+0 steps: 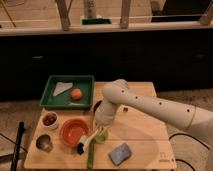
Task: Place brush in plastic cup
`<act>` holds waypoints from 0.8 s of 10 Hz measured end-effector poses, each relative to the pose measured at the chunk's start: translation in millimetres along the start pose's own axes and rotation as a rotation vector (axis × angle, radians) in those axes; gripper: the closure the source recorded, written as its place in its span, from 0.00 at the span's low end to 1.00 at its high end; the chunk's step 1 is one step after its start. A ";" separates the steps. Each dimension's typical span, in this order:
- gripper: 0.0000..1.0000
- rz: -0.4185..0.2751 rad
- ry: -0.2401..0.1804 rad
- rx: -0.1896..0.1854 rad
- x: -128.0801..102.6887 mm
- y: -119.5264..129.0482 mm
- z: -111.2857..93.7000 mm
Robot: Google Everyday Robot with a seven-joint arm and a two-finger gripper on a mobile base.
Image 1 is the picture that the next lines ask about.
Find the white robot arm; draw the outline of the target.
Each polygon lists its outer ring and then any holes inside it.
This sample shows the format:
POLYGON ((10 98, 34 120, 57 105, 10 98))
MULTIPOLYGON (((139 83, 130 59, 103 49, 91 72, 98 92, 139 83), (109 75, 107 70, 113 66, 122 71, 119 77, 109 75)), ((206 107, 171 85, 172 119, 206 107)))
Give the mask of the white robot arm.
POLYGON ((157 97, 133 93, 124 79, 108 82, 102 89, 103 100, 95 112, 98 124, 111 124, 121 105, 132 107, 166 122, 213 145, 213 112, 203 108, 157 97))

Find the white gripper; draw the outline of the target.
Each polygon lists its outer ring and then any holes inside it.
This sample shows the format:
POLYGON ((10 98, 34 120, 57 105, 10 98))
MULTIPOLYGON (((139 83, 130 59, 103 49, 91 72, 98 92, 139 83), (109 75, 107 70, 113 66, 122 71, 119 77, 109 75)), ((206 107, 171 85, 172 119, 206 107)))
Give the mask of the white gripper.
POLYGON ((95 121, 101 126, 110 125, 116 115, 116 106, 101 104, 95 112, 95 121))

